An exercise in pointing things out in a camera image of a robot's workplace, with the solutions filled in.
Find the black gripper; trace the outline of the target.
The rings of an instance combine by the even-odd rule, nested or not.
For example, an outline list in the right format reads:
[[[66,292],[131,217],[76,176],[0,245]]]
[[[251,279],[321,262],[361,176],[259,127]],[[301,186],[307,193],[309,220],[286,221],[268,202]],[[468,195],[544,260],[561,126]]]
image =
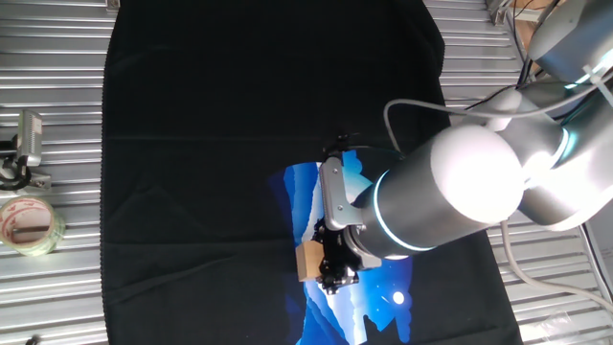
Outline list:
[[[356,272],[366,270],[363,257],[350,248],[349,231],[330,230],[324,218],[314,225],[313,239],[323,245],[324,258],[319,264],[318,284],[327,295],[333,295],[342,287],[357,284]]]

